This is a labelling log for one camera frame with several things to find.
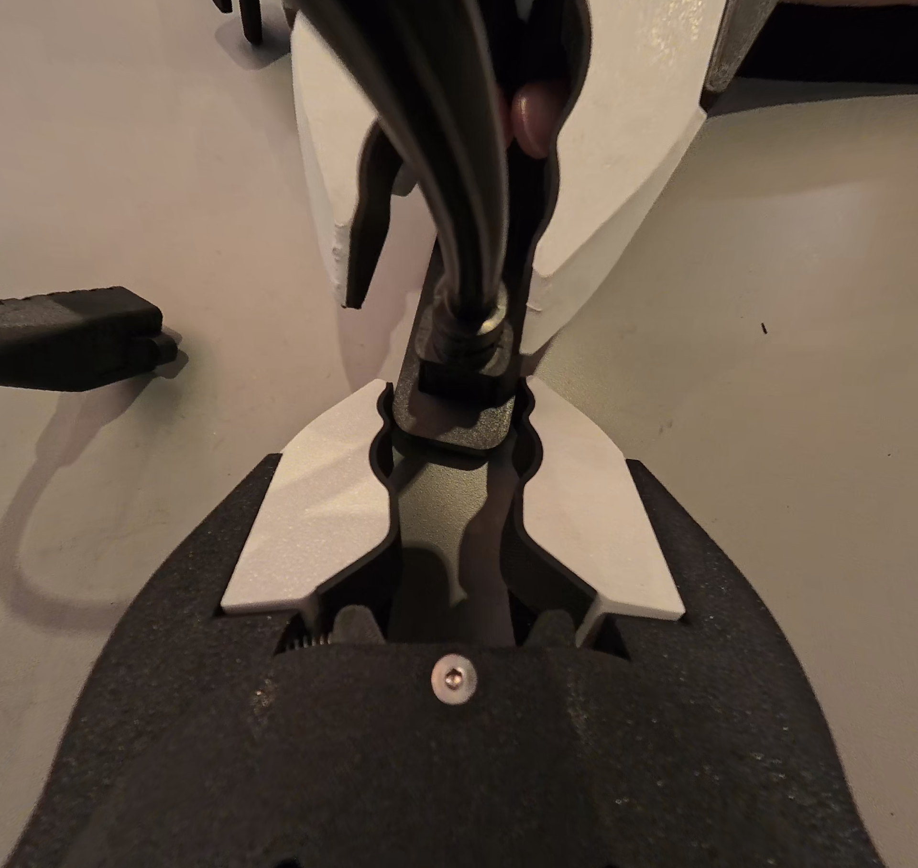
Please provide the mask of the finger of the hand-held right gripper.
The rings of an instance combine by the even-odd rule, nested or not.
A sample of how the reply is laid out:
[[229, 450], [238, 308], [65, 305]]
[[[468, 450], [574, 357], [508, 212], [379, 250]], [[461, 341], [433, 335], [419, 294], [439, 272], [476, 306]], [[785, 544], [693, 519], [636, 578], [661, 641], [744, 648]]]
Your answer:
[[572, 320], [610, 274], [705, 120], [727, 0], [585, 0], [590, 58], [557, 141], [559, 191], [534, 253], [521, 350]]
[[391, 219], [402, 156], [303, 13], [291, 34], [295, 117], [317, 246], [340, 305], [360, 309]]

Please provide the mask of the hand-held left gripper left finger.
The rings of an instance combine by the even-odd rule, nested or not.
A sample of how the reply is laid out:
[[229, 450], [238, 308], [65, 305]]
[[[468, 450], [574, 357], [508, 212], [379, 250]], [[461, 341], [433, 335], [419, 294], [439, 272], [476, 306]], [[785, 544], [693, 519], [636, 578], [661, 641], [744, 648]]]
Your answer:
[[226, 615], [298, 612], [309, 631], [362, 605], [383, 622], [399, 587], [394, 388], [373, 380], [284, 448], [221, 599]]

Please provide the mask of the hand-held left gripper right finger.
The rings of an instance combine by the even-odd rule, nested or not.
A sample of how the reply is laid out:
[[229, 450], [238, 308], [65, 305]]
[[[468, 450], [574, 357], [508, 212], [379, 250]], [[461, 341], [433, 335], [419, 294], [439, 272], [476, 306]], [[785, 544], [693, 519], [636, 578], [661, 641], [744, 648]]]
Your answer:
[[531, 377], [514, 406], [508, 592], [522, 643], [563, 611], [577, 646], [610, 616], [677, 621], [685, 605], [623, 452], [590, 418]]

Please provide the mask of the black power strip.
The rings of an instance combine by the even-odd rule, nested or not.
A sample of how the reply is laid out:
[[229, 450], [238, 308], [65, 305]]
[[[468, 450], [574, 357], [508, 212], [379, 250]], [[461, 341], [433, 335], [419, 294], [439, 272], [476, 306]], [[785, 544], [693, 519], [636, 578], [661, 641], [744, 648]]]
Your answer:
[[497, 406], [477, 408], [470, 402], [453, 402], [419, 390], [419, 357], [416, 339], [436, 282], [442, 275], [438, 242], [433, 244], [423, 279], [419, 304], [408, 337], [401, 369], [394, 386], [394, 422], [406, 436], [439, 449], [484, 457], [500, 446], [511, 429], [518, 377], [511, 379], [509, 397]]

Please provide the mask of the black power plug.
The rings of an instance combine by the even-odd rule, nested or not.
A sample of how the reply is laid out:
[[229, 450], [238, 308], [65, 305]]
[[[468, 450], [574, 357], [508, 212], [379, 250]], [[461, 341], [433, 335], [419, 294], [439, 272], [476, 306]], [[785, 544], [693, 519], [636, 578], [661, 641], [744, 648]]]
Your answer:
[[453, 317], [437, 289], [415, 337], [420, 391], [484, 407], [504, 403], [521, 368], [510, 305], [507, 288], [499, 285], [488, 315], [465, 323]]

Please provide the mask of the person's right hand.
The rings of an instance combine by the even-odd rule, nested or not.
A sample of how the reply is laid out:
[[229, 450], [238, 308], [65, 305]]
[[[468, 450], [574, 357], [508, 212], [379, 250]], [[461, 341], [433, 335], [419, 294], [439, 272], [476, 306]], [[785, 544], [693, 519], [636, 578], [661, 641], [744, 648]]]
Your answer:
[[510, 140], [536, 161], [545, 160], [557, 139], [568, 100], [566, 85], [556, 80], [527, 83], [509, 107]]

